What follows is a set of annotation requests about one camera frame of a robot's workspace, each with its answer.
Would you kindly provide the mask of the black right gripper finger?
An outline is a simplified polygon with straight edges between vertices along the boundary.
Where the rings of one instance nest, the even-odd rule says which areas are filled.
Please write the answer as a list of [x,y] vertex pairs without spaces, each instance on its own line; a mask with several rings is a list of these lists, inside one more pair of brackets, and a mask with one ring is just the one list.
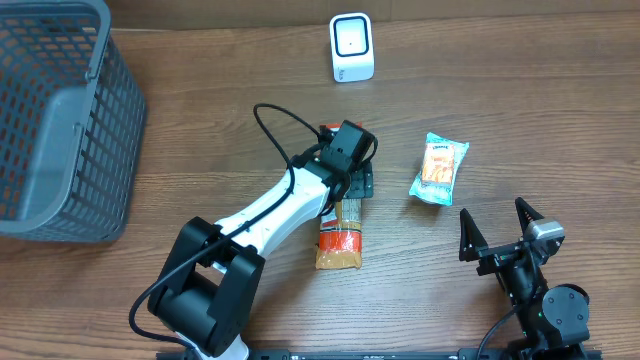
[[515,199],[515,208],[523,234],[527,232],[530,226],[534,226],[537,221],[544,219],[544,216],[537,212],[522,197]]
[[459,260],[478,260],[488,249],[488,244],[466,208],[460,211],[460,229]]

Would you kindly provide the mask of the teal tissue packet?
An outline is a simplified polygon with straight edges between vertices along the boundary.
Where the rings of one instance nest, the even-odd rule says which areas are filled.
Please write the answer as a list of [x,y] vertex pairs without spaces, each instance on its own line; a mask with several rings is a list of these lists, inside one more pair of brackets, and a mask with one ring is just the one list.
[[409,189],[409,195],[425,203],[451,206],[456,176],[469,148],[468,142],[453,141],[429,132],[421,168]]

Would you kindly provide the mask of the long orange noodle packet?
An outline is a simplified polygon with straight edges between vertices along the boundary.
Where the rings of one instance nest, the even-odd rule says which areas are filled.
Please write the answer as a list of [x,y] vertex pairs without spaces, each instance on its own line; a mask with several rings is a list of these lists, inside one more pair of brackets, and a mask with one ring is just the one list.
[[315,268],[360,269],[362,244],[362,200],[344,198],[320,216]]

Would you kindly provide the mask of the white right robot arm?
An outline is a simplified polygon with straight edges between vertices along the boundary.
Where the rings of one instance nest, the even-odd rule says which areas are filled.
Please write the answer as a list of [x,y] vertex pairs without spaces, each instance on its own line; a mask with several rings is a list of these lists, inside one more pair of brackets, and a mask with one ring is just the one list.
[[[563,226],[537,212],[523,198],[515,199],[520,238],[490,247],[467,209],[460,211],[459,260],[478,263],[480,276],[494,275],[509,298],[511,309],[484,335],[477,359],[600,359],[587,351],[590,297],[575,284],[549,287],[542,266],[560,249]],[[523,337],[504,349],[489,349],[489,341],[511,318],[517,318]]]

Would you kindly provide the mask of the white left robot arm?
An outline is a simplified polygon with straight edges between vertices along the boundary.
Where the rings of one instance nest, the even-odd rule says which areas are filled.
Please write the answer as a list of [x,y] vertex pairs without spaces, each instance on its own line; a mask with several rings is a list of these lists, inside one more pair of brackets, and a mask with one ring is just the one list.
[[146,294],[148,311],[183,345],[177,359],[246,359],[248,322],[266,257],[295,229],[346,194],[372,195],[376,137],[345,121],[323,127],[317,144],[288,160],[281,180],[238,213],[180,230]]

